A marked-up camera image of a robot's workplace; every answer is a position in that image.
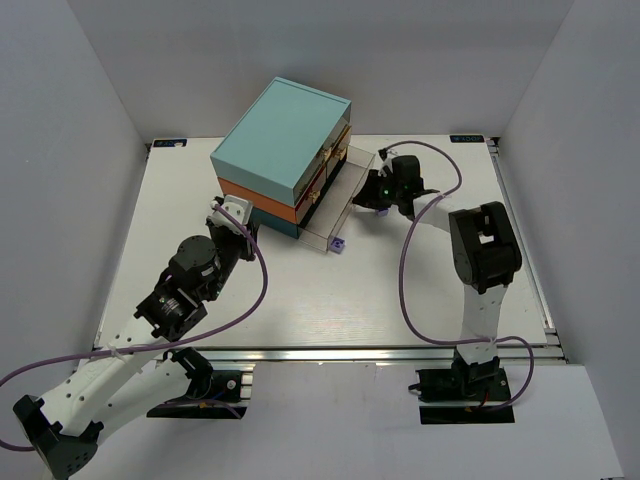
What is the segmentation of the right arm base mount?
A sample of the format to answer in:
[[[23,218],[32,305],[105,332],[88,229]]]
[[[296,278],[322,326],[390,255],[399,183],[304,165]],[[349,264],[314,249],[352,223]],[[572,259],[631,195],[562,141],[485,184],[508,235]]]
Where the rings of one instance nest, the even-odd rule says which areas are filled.
[[[511,391],[500,359],[468,365],[455,355],[448,368],[421,369],[408,391],[419,400],[423,425],[513,424]]]

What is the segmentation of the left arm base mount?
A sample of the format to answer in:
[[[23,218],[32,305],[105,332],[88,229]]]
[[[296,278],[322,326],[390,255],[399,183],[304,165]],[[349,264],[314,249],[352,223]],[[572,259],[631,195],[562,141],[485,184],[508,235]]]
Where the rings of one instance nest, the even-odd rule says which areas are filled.
[[[186,368],[190,384],[179,397],[166,400],[149,410],[147,418],[241,420],[251,396],[253,373],[248,367],[213,364],[194,349],[180,353],[169,350],[156,362],[179,362]]]

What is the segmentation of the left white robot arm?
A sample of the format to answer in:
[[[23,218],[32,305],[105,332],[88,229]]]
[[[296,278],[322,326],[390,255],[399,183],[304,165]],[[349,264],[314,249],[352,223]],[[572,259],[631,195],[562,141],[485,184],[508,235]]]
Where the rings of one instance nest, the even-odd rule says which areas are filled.
[[[123,329],[59,386],[25,395],[13,412],[56,479],[84,468],[115,431],[150,410],[215,404],[227,381],[186,341],[239,261],[262,261],[258,227],[238,210],[214,212],[209,233],[183,240]]]

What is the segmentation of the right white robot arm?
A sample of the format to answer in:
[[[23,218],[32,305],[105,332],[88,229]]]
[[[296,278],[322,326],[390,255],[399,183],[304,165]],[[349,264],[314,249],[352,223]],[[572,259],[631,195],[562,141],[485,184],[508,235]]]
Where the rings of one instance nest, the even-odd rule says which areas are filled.
[[[357,206],[385,210],[392,206],[411,221],[400,257],[398,292],[405,324],[417,338],[454,348],[454,360],[469,369],[498,367],[498,324],[509,285],[522,267],[522,254],[505,206],[500,202],[472,209],[458,208],[448,198],[462,186],[462,173],[449,161],[456,183],[445,191],[425,189],[419,160],[396,156],[380,169],[368,171],[353,198]],[[450,237],[454,270],[463,284],[462,327],[457,340],[437,340],[421,334],[409,318],[404,270],[411,237],[419,224],[430,225]]]

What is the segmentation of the clear bottom drawer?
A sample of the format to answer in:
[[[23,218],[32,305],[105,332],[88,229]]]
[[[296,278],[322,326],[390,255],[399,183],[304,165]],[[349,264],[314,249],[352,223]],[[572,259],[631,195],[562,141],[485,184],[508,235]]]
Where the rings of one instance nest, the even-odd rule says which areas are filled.
[[[300,230],[298,240],[321,252],[331,252],[328,244],[333,237],[341,237],[340,230],[350,214],[353,197],[363,187],[375,155],[354,146],[346,149],[345,158],[338,162],[310,220]]]

